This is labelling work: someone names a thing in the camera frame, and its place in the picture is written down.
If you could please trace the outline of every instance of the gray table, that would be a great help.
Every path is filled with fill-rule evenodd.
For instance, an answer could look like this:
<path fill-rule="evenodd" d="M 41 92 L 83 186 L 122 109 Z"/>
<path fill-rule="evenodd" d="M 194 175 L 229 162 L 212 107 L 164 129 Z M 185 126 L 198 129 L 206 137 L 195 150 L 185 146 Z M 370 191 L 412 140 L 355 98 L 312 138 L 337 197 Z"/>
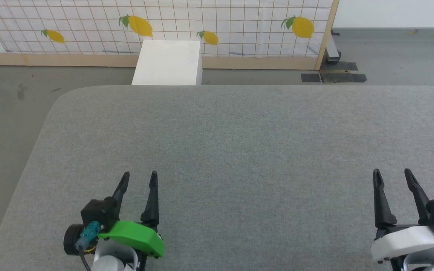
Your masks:
<path fill-rule="evenodd" d="M 82 271 L 67 226 L 130 171 L 138 220 L 159 173 L 153 271 L 390 270 L 372 262 L 372 171 L 400 223 L 403 170 L 434 198 L 434 88 L 100 86 L 53 106 L 0 228 L 0 271 Z"/>

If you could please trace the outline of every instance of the lemon print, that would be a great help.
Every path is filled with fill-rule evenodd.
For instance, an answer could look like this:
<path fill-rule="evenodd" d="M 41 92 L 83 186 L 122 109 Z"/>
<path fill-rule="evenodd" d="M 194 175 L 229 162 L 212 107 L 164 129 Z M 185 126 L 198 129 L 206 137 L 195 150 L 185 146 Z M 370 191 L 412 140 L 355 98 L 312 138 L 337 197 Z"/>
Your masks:
<path fill-rule="evenodd" d="M 217 45 L 219 42 L 217 35 L 210 31 L 200 31 L 197 33 L 197 36 L 200 36 L 200 38 L 203 38 L 208 44 L 211 45 Z"/>
<path fill-rule="evenodd" d="M 300 38 L 311 38 L 314 32 L 312 22 L 304 17 L 290 17 L 282 21 L 281 27 L 286 24 L 287 29 L 292 26 L 292 32 Z"/>
<path fill-rule="evenodd" d="M 49 37 L 52 41 L 56 43 L 65 43 L 65 38 L 58 32 L 53 30 L 41 30 L 40 33 L 45 37 Z"/>
<path fill-rule="evenodd" d="M 153 37 L 152 26 L 143 18 L 137 16 L 119 17 L 118 25 L 123 23 L 126 28 L 130 25 L 130 28 L 140 36 Z"/>

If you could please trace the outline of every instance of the white foam block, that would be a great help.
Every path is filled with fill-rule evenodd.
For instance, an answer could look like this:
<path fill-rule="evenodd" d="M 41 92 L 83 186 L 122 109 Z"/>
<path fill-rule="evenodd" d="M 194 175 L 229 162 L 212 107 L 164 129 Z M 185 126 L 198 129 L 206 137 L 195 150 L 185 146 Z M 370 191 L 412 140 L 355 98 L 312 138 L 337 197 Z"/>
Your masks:
<path fill-rule="evenodd" d="M 200 41 L 144 40 L 132 85 L 200 85 Z"/>

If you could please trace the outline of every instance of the lemon pattern backdrop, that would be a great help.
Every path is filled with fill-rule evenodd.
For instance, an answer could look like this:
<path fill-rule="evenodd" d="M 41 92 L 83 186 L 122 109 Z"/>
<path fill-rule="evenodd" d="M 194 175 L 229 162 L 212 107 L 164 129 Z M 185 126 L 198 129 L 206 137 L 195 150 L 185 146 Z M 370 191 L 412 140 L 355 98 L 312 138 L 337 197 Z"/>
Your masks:
<path fill-rule="evenodd" d="M 204 56 L 317 57 L 333 0 L 0 0 L 9 53 L 138 55 L 146 39 Z"/>

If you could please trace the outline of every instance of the wooden baseboard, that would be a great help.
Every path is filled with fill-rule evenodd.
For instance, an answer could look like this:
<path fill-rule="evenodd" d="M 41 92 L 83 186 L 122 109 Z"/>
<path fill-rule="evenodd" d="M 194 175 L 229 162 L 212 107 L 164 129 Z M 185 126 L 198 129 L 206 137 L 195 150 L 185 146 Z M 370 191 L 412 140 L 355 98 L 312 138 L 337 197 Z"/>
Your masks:
<path fill-rule="evenodd" d="M 203 57 L 204 69 L 315 69 L 313 57 Z M 0 65 L 136 67 L 136 55 L 23 55 L 0 53 Z"/>

